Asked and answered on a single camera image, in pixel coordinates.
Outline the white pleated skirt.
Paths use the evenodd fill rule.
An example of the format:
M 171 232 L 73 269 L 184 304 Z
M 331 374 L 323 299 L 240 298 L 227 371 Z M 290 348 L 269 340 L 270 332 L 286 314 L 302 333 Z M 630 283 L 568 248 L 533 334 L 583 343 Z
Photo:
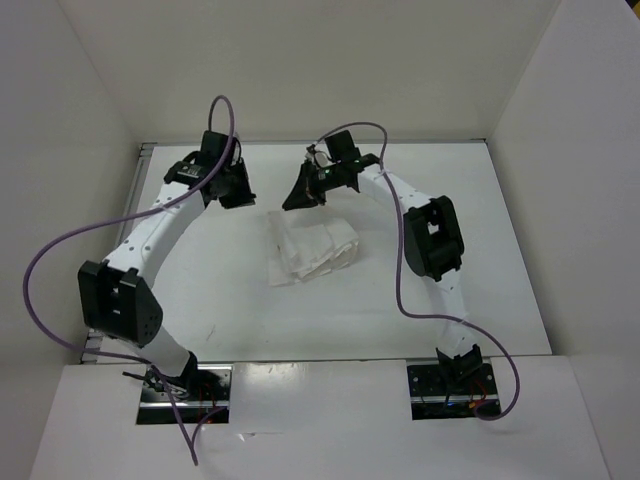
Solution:
M 320 217 L 300 226 L 284 212 L 266 215 L 267 272 L 271 287 L 304 283 L 351 265 L 360 237 L 343 218 Z

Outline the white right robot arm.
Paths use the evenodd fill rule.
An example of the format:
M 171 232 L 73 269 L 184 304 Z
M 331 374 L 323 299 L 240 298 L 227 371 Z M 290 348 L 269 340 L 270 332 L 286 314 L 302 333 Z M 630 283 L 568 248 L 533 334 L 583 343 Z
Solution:
M 398 265 L 408 266 L 423 280 L 432 309 L 426 317 L 444 322 L 436 347 L 438 380 L 446 391 L 462 392 L 480 369 L 482 356 L 466 323 L 460 280 L 465 247 L 453 202 L 419 191 L 383 169 L 373 154 L 334 162 L 323 153 L 310 152 L 283 209 L 321 206 L 327 192 L 341 187 L 367 196 L 396 215 L 401 228 Z

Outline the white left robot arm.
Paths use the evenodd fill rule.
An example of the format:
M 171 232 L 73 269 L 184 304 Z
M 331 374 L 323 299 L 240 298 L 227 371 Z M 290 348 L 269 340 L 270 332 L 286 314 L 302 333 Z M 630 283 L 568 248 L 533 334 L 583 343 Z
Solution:
M 200 189 L 217 165 L 192 152 L 174 164 L 153 206 L 158 213 L 140 221 L 127 238 L 101 262 L 85 262 L 78 272 L 85 324 L 128 346 L 151 362 L 164 377 L 163 386 L 176 399 L 192 397 L 213 383 L 198 371 L 195 354 L 181 346 L 162 326 L 163 310 L 152 288 L 164 261 L 189 225 L 217 201 L 225 209 L 253 205 L 244 160 L 234 154 Z

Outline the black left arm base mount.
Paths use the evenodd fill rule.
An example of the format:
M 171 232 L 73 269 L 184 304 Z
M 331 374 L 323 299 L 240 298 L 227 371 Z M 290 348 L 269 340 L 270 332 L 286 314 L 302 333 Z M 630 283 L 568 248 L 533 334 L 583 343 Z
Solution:
M 230 417 L 232 366 L 204 365 L 200 371 L 207 371 L 208 374 L 204 387 L 197 393 L 172 388 L 182 421 L 187 425 L 196 425 L 200 421 L 206 424 L 227 424 Z M 158 377 L 147 371 L 144 376 L 133 374 L 133 378 L 142 382 L 136 424 L 175 424 L 171 402 Z

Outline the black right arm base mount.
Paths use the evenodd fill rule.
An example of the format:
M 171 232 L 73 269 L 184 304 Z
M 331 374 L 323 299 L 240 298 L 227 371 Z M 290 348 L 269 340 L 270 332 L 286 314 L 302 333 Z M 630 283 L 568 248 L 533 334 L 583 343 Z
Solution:
M 480 370 L 457 386 L 447 386 L 434 362 L 406 366 L 411 415 L 414 421 L 463 419 L 501 413 L 493 368 L 485 362 Z

